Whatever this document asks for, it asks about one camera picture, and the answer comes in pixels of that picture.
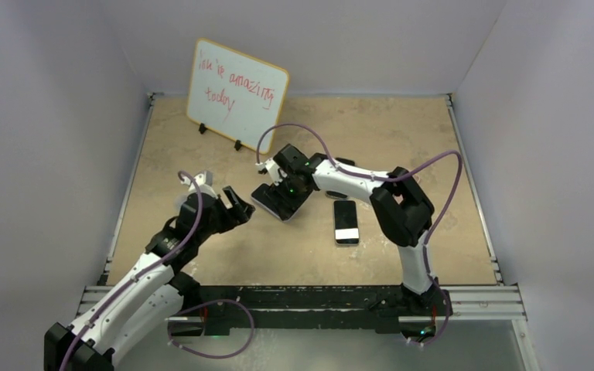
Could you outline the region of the black smartphone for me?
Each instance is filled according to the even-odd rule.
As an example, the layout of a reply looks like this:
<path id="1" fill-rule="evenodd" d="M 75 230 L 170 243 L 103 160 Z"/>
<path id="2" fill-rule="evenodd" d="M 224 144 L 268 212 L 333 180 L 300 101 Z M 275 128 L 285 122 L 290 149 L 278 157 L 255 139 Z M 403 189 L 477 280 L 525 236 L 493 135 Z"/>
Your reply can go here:
<path id="1" fill-rule="evenodd" d="M 334 240 L 339 246 L 356 246 L 360 242 L 357 205 L 352 200 L 333 202 Z"/>

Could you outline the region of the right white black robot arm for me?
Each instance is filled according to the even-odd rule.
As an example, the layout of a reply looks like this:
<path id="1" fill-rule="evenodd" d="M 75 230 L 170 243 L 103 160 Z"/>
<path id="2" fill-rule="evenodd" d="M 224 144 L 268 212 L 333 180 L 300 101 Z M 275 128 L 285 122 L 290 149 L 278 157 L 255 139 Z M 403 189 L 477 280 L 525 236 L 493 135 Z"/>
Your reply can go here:
<path id="1" fill-rule="evenodd" d="M 384 236 L 398 248 L 405 308 L 415 315 L 434 302 L 433 275 L 425 259 L 425 238 L 435 211 L 419 184 L 401 167 L 371 171 L 316 153 L 306 157 L 286 145 L 272 158 L 256 164 L 271 182 L 264 207 L 281 221 L 290 220 L 315 191 L 331 191 L 371 205 Z"/>

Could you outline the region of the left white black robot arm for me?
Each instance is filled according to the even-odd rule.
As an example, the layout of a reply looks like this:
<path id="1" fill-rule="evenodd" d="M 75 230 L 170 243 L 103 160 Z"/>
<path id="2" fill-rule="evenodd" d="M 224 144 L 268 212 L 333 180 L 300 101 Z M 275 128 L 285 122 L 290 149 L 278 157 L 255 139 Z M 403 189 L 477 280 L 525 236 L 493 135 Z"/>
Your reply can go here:
<path id="1" fill-rule="evenodd" d="M 201 305 L 200 284 L 183 267 L 214 234 L 247 223 L 255 207 L 227 186 L 191 188 L 131 270 L 92 308 L 44 336 L 44 370 L 114 370 L 147 334 Z"/>

